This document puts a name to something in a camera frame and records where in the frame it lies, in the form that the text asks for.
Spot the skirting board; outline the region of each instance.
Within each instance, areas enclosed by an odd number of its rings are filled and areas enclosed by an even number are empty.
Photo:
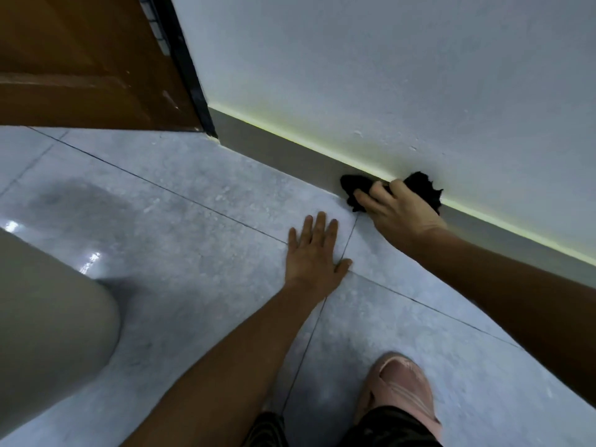
[[[303,147],[223,112],[209,109],[220,143],[316,187],[346,197],[339,178],[368,175],[353,166]],[[496,225],[441,207],[451,231],[478,246],[596,288],[596,267]]]

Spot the door panel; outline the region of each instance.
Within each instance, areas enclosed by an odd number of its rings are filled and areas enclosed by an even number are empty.
[[[0,123],[201,129],[138,0],[3,0]]]

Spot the finger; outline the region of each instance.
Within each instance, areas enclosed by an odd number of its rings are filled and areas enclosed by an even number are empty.
[[[336,266],[336,275],[341,281],[344,277],[346,277],[347,272],[349,271],[350,267],[352,266],[352,261],[350,259],[343,259],[339,262]]]
[[[291,228],[288,233],[288,252],[294,252],[298,248],[298,239],[296,238],[296,229]]]
[[[389,184],[389,188],[391,189],[391,192],[393,193],[393,196],[395,196],[396,199],[399,199],[400,197],[404,198],[410,196],[413,193],[412,190],[410,190],[410,188],[408,188],[408,186],[404,183],[404,181],[399,179],[395,179],[394,181],[392,181]]]
[[[337,219],[332,219],[332,221],[329,223],[329,227],[327,228],[327,232],[325,232],[323,247],[331,255],[333,255],[333,248],[335,247],[335,241],[337,240],[338,227],[339,222],[337,222]]]
[[[368,193],[371,197],[379,201],[381,205],[391,205],[395,201],[395,198],[389,194],[381,182],[374,182]]]
[[[312,231],[312,243],[323,246],[323,240],[325,239],[325,224],[327,223],[327,214],[324,211],[320,211],[317,215],[317,221],[315,222],[315,228]]]
[[[302,233],[300,233],[300,246],[306,246],[310,243],[312,236],[312,217],[308,215],[304,218],[304,225],[302,225]]]
[[[360,189],[354,191],[354,197],[369,213],[381,213],[383,211],[381,204]]]

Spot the black rag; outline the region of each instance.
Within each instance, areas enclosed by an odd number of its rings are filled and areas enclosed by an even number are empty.
[[[360,189],[368,194],[374,181],[365,176],[346,174],[341,176],[340,183],[343,190],[347,193],[347,205],[352,207],[352,211],[366,211],[364,207],[356,201],[354,191]],[[437,214],[439,213],[439,207],[441,206],[440,198],[443,190],[433,188],[433,182],[428,179],[428,175],[420,171],[414,172],[404,180],[404,183],[406,184],[406,187],[410,188],[410,190],[430,205]],[[383,185],[383,187],[391,194],[389,185]]]

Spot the gray cylindrical object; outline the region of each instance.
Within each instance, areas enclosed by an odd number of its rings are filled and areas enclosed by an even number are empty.
[[[119,330],[106,289],[0,229],[0,439],[96,376]]]

